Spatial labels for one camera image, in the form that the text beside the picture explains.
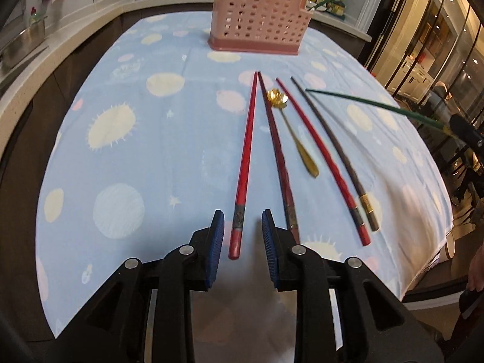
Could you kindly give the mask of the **right human hand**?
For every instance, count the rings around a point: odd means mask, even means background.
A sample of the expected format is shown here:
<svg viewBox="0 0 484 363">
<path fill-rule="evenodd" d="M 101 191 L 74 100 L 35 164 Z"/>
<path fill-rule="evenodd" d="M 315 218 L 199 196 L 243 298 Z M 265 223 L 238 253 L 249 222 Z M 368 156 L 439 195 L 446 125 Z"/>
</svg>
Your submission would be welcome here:
<svg viewBox="0 0 484 363">
<path fill-rule="evenodd" d="M 484 288 L 484 244 L 479 247 L 469 266 L 468 283 L 469 291 L 482 291 Z"/>
</svg>

